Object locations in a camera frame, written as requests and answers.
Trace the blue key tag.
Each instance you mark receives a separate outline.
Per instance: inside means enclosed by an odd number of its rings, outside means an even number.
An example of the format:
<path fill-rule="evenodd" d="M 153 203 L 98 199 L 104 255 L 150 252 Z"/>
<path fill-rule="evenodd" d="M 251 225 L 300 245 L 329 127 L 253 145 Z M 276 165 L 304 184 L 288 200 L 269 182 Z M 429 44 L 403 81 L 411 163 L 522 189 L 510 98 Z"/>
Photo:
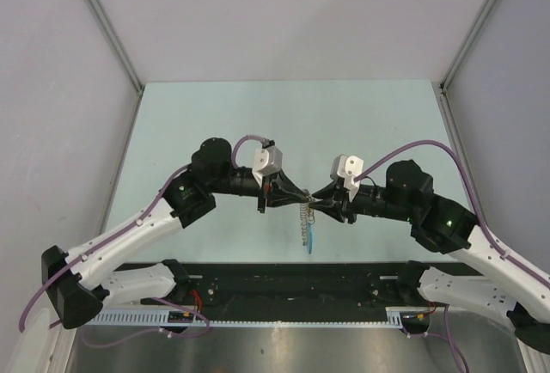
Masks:
<path fill-rule="evenodd" d="M 308 254 L 313 252 L 313 224 L 306 223 L 305 247 Z"/>

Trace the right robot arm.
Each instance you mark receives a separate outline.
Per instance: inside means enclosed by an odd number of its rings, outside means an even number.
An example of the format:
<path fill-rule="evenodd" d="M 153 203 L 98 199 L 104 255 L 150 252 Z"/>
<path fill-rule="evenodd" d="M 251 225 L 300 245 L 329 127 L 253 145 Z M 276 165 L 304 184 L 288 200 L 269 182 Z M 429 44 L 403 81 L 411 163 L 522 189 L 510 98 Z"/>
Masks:
<path fill-rule="evenodd" d="M 450 276 L 433 266 L 408 262 L 396 284 L 406 305 L 422 299 L 482 315 L 509 328 L 525 345 L 549 352 L 549 275 L 509 248 L 471 211 L 433 190 L 432 177 L 412 161 L 392 163 L 385 186 L 355 182 L 355 168 L 335 160 L 332 181 L 315 192 L 313 207 L 341 223 L 359 215 L 406 221 L 423 248 L 471 267 L 488 284 Z"/>

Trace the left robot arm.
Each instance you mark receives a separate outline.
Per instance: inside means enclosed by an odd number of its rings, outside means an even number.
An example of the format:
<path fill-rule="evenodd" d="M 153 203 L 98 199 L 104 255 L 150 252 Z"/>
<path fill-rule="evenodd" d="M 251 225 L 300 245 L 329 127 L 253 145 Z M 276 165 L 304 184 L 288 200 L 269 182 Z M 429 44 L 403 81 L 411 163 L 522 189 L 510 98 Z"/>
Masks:
<path fill-rule="evenodd" d="M 125 261 L 165 235 L 173 234 L 213 211 L 218 194 L 251 197 L 259 212 L 307 202 L 282 169 L 282 153 L 261 139 L 252 167 L 238 167 L 231 144 L 205 140 L 191 161 L 170 175 L 139 213 L 89 242 L 64 251 L 52 246 L 41 255 L 41 277 L 58 318 L 66 329 L 81 327 L 109 304 L 144 298 L 184 302 L 188 275 L 177 260 L 163 260 L 140 271 L 120 271 Z"/>

